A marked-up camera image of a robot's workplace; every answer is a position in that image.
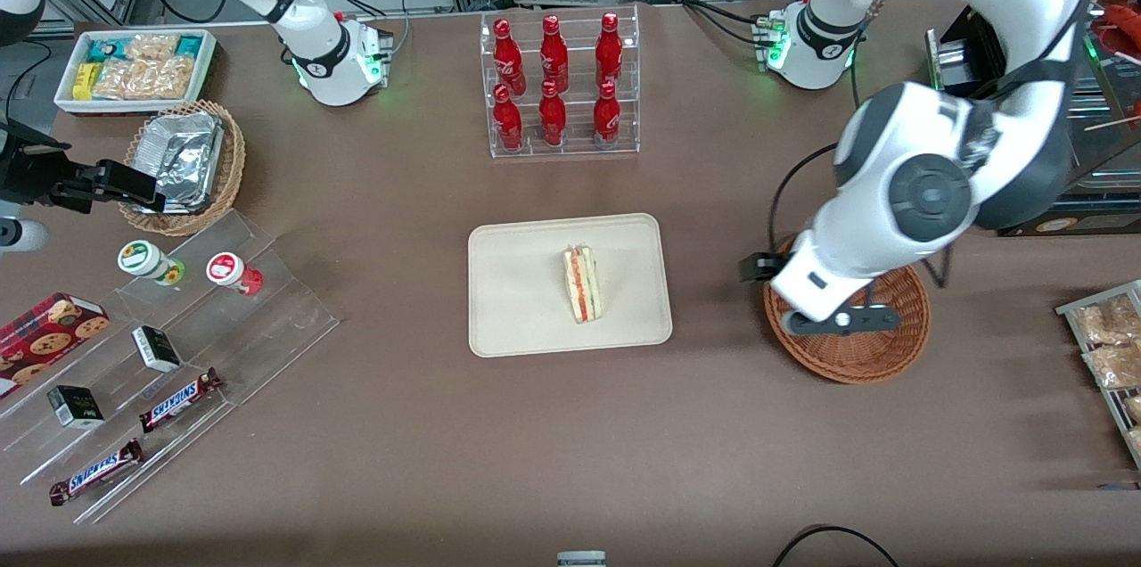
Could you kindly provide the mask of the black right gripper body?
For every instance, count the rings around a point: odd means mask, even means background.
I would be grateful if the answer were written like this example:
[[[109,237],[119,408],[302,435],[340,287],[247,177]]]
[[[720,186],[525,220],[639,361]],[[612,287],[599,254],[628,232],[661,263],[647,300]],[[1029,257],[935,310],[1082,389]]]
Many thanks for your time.
[[[88,167],[68,157],[72,145],[21,123],[5,123],[1,199],[17,205],[62,206],[89,213],[96,194]]]

